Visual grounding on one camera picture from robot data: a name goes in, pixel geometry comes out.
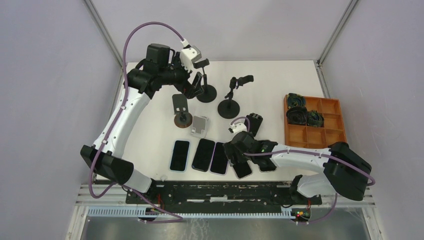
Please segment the phone with purple case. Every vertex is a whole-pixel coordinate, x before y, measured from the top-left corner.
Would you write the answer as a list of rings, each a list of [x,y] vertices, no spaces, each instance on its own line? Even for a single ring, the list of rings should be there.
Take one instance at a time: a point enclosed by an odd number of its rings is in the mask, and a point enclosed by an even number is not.
[[[228,159],[225,154],[224,144],[217,142],[215,144],[209,171],[218,175],[225,175],[228,169]]]

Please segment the phone with white case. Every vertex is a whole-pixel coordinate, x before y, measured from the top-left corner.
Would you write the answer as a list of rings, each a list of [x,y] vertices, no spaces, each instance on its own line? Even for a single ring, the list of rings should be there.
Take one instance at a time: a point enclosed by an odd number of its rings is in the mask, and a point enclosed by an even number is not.
[[[207,172],[214,153],[216,143],[209,139],[200,139],[197,145],[191,167],[194,170]]]

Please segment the wooden-base black plate stand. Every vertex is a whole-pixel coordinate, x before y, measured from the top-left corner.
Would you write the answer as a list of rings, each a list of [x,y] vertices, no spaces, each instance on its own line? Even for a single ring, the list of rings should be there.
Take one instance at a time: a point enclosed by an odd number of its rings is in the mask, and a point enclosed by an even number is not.
[[[193,116],[188,110],[188,100],[184,94],[173,94],[174,124],[178,128],[188,128],[193,123]]]

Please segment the black folding phone stand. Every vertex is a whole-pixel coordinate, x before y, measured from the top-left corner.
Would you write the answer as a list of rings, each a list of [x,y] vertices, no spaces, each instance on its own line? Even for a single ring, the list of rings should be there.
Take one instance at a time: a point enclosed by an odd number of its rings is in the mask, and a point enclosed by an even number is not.
[[[249,124],[248,131],[255,137],[263,122],[263,117],[257,113],[251,113],[246,117],[248,120],[245,120],[245,125],[248,126]]]

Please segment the silver folding phone stand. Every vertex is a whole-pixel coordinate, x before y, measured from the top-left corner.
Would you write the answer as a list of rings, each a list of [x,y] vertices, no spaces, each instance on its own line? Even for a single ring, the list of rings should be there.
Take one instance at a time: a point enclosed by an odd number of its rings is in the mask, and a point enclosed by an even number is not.
[[[208,132],[209,121],[206,116],[193,116],[190,134],[193,137],[204,139]]]

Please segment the phone with light blue case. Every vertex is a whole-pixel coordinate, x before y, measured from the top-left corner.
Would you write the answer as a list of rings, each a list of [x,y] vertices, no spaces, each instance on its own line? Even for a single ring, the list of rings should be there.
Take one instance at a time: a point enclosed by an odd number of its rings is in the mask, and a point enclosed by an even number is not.
[[[174,172],[184,172],[187,167],[190,142],[187,140],[176,140],[172,150],[169,169]]]

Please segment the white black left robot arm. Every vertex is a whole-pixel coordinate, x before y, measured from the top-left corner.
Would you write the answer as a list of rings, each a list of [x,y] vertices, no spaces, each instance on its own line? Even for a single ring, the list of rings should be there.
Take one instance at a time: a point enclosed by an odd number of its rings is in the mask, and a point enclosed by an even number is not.
[[[148,45],[146,57],[125,75],[121,98],[102,133],[91,146],[83,145],[80,150],[91,174],[138,191],[145,204],[156,200],[153,179],[122,159],[125,146],[140,114],[162,86],[174,86],[188,99],[202,92],[200,73],[189,82],[193,70],[201,66],[201,58],[201,51],[188,43],[180,51],[158,43]]]

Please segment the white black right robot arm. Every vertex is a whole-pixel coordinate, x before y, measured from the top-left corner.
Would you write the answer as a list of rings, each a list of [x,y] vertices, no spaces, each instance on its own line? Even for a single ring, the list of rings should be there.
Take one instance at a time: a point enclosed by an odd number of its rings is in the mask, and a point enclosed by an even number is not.
[[[295,204],[332,193],[362,201],[366,188],[376,183],[371,176],[372,166],[345,142],[339,141],[327,148],[302,148],[256,140],[252,133],[241,131],[223,147],[232,166],[251,161],[261,167],[313,172],[313,175],[298,175],[292,181],[288,196]]]

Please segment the orange compartment tray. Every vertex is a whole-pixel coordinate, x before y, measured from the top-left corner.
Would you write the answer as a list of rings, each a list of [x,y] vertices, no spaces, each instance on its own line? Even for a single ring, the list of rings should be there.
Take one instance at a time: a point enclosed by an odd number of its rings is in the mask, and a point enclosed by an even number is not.
[[[285,144],[322,149],[347,142],[340,101],[289,93],[283,99]]]

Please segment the dark brown rolled tie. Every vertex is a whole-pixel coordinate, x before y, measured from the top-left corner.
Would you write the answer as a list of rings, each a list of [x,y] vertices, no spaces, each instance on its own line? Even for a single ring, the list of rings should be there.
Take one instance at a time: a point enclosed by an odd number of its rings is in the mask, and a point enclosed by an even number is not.
[[[304,126],[307,123],[307,108],[304,106],[295,106],[287,110],[286,118],[290,125]]]

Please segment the blue yellow rolled tie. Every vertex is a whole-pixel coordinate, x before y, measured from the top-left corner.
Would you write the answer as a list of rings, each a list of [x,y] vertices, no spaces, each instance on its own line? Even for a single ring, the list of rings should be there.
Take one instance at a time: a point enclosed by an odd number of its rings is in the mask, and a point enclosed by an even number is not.
[[[289,93],[286,98],[287,108],[305,107],[306,99],[304,96],[297,93]]]

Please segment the green blue rolled tie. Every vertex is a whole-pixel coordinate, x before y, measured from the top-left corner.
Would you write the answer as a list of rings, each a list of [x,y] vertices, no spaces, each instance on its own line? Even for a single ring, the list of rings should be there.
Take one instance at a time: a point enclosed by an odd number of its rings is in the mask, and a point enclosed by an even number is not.
[[[316,110],[308,111],[306,125],[314,128],[322,128],[324,126],[324,116]]]

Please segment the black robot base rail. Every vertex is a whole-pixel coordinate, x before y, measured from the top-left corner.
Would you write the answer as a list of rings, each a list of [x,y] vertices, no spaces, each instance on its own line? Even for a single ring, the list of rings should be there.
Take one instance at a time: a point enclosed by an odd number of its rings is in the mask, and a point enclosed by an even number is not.
[[[279,213],[289,206],[321,205],[300,196],[290,181],[157,181],[145,197],[175,214]]]

